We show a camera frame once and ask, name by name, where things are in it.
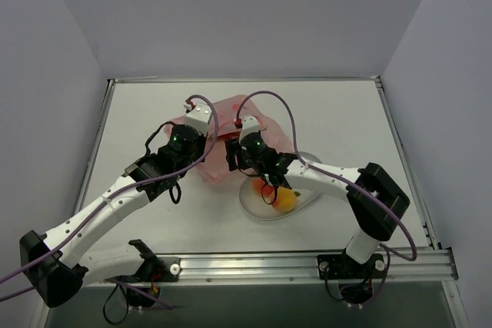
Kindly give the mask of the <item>pink plastic bag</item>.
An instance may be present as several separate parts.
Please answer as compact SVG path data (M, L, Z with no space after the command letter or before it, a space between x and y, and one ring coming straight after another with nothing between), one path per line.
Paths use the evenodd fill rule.
M220 184L232 177L233 173L229 171L226 161L225 142L228 139L239 137L239 130L234 126L234 120L245 98L244 94L238 94L213 103L219 122L217 142L204 163L196 167L200 178L211 185ZM261 125L261 136L269 147L274 148L277 152L294 151L291 139L284 133L281 126L263 114L252 100L245 103L240 116L249 114L258 120Z

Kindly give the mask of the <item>orange fake peach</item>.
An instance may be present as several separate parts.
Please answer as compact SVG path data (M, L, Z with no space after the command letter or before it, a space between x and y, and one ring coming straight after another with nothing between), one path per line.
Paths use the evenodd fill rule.
M297 206L298 198L301 195L297 191L279 187L272 193L271 206L278 212L288 213Z

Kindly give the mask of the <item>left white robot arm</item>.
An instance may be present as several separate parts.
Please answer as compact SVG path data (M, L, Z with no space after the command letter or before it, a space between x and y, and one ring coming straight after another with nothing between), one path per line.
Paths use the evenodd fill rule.
M140 239L91 254L90 248L135 211L164 193L181 199L180 179L204 161L209 125L191 118L174 123L168 143L127 167L106 192L63 224L19 241L21 269L50 308L68 302L82 287L120 277L149 282L164 264Z

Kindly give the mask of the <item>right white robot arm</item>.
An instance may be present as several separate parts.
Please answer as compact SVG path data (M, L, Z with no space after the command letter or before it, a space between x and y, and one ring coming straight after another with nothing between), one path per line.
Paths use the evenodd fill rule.
M415 242L402 222L409 197L380 165L342 168L310 162L299 153L281 153L268 147L258 131L227 140L225 150L229 170L252 170L254 177L272 188L273 201L282 189L313 191L347 201L358 224L344 249L353 261L368 262L397 228L411 247L412 254L405 259L416 260Z

